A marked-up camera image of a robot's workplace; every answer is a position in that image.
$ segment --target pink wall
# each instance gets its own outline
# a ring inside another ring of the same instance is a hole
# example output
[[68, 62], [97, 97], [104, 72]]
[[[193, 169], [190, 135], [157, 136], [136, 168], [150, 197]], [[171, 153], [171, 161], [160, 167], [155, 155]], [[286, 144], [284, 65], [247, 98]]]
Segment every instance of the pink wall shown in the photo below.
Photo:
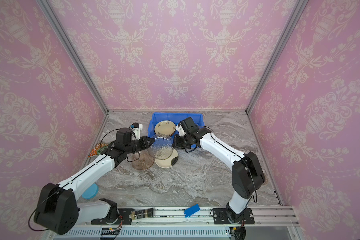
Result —
[[0, 1], [0, 239], [39, 238], [40, 189], [80, 168], [102, 119], [37, 3]]
[[308, 2], [251, 115], [308, 240], [360, 239], [360, 2]]
[[109, 109], [245, 109], [296, 0], [50, 0]]

